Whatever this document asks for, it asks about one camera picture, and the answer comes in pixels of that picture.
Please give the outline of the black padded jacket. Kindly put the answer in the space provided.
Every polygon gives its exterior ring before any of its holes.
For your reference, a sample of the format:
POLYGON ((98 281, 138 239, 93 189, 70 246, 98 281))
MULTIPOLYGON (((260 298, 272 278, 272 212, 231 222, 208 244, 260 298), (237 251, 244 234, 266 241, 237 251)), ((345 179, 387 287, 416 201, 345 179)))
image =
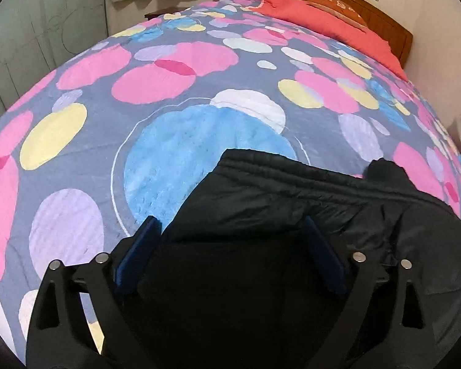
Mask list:
POLYGON ((329 241, 413 267, 434 368, 461 365, 461 219, 378 159, 362 177, 226 151, 165 228, 137 285, 135 331, 154 368, 312 368, 348 295, 329 241))

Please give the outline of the colourful dotted bed blanket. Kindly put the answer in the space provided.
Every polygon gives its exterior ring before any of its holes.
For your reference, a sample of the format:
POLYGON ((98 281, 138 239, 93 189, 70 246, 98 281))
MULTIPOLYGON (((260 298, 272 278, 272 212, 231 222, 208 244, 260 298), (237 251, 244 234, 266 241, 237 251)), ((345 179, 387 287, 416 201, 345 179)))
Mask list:
POLYGON ((359 176, 380 157, 461 218, 461 154, 409 81, 333 38, 204 2, 45 75, 0 118, 0 335, 26 356, 47 265, 168 224, 228 148, 359 176))

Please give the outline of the orange patterned cushion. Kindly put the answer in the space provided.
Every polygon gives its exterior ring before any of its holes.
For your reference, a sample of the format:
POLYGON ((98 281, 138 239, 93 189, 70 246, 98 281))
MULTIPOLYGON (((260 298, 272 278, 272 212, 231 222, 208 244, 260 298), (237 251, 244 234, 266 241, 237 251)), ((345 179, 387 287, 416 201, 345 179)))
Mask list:
POLYGON ((342 0, 307 0, 307 3, 314 8, 318 8, 328 14, 339 18, 354 28, 365 30, 368 28, 365 20, 357 11, 342 0))

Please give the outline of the frosted glass wardrobe door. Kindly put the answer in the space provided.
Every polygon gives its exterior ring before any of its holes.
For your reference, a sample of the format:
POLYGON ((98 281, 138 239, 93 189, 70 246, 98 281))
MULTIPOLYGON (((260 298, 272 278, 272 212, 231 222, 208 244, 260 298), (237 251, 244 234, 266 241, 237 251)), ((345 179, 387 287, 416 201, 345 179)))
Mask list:
POLYGON ((1 0, 0 116, 107 35, 105 0, 1 0))

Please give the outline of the red pillow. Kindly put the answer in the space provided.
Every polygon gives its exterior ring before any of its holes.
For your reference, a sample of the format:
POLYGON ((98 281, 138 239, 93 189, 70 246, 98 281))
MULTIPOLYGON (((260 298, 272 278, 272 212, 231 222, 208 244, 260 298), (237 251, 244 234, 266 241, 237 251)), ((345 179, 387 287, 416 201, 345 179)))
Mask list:
POLYGON ((408 80, 400 61, 391 52, 389 43, 369 28, 355 28, 303 0, 261 0, 261 4, 254 11, 336 39, 376 60, 400 79, 408 80))

